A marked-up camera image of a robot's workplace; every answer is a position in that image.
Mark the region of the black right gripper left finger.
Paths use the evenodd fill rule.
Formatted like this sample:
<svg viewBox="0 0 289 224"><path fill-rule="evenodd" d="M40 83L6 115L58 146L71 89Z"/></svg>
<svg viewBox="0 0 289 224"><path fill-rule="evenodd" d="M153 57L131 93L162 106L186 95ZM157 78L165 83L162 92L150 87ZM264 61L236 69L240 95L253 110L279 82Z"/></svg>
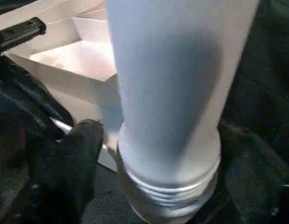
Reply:
<svg viewBox="0 0 289 224"><path fill-rule="evenodd" d="M1 224L79 224L93 199L93 180L104 142L103 125L80 121L61 142L45 141L29 179L0 218Z"/></svg>

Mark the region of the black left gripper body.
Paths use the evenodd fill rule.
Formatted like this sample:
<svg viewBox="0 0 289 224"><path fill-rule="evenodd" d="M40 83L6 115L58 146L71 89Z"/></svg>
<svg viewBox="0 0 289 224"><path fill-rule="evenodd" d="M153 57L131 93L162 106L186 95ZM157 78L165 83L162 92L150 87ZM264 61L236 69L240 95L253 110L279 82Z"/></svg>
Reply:
<svg viewBox="0 0 289 224"><path fill-rule="evenodd" d="M0 30L0 53L46 33L46 24L37 17Z"/></svg>

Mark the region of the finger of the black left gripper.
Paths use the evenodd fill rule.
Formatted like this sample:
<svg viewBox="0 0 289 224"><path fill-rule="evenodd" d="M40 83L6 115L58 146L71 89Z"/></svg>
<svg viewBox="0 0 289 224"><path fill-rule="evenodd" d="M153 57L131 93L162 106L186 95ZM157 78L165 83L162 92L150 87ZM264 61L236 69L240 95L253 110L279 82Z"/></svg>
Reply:
<svg viewBox="0 0 289 224"><path fill-rule="evenodd" d="M54 124L69 126L71 114L53 97L46 86L7 56L0 57L0 120L50 140L59 140L64 132Z"/></svg>

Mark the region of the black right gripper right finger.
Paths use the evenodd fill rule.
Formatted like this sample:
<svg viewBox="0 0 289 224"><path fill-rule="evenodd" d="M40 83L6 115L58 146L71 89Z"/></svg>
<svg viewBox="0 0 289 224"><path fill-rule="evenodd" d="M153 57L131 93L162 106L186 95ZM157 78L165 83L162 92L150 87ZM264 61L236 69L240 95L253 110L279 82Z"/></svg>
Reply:
<svg viewBox="0 0 289 224"><path fill-rule="evenodd" d="M221 121L222 159L197 224L289 224L289 165L258 135Z"/></svg>

